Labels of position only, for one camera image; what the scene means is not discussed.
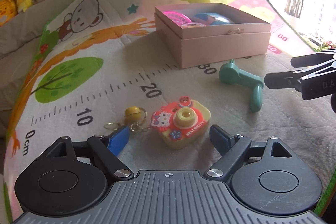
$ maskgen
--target star print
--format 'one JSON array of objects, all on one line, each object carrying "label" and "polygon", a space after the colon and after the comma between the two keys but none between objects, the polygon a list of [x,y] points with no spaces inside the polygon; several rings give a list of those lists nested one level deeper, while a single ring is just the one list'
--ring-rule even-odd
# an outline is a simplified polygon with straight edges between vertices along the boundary
[{"label": "star print", "polygon": [[135,14],[137,13],[137,9],[139,8],[139,6],[136,6],[134,4],[132,4],[130,7],[127,8],[128,10],[128,14]]}]

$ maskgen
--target keychain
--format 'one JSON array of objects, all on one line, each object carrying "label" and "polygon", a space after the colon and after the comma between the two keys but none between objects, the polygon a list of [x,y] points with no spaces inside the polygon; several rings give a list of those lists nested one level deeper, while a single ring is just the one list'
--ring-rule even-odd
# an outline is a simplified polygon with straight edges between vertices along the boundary
[{"label": "keychain", "polygon": [[[145,109],[142,107],[137,107],[137,106],[132,106],[128,107],[125,110],[125,121],[124,124],[130,128],[131,131],[137,132],[137,133],[142,133],[150,130],[150,127],[147,128],[142,128],[141,126],[146,122],[148,117],[148,114]],[[121,123],[118,122],[108,122],[107,124],[104,125],[104,128],[107,130],[117,130],[119,127],[121,127]]]}]

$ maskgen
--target pink toy basket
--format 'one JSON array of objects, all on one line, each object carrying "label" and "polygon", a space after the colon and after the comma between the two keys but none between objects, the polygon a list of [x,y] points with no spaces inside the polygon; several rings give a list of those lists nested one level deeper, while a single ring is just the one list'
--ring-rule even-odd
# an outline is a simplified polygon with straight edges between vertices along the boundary
[{"label": "pink toy basket", "polygon": [[163,12],[164,15],[166,15],[167,17],[169,17],[174,23],[176,23],[177,25],[182,25],[182,24],[186,24],[186,23],[191,23],[192,21],[189,19],[189,17],[185,16],[184,14],[178,13],[178,12],[174,12],[174,11],[166,11]]}]

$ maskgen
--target open box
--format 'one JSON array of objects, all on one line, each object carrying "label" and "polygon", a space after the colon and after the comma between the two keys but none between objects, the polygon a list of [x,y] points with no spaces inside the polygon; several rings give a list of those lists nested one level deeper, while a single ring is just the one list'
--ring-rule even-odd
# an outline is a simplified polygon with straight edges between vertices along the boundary
[{"label": "open box", "polygon": [[[235,24],[181,28],[164,15],[170,10],[187,17],[218,13]],[[154,16],[158,34],[181,68],[264,54],[271,35],[271,24],[220,3],[158,6]]]}]

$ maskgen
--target cartoon bear print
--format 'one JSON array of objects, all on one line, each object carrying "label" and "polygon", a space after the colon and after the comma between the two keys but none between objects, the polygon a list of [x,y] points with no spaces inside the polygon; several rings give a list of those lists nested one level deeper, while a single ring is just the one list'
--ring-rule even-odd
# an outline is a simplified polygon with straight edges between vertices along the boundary
[{"label": "cartoon bear print", "polygon": [[60,41],[69,39],[74,33],[82,32],[88,27],[98,25],[103,19],[99,12],[98,0],[83,0],[73,13],[64,17],[63,25],[57,29]]}]

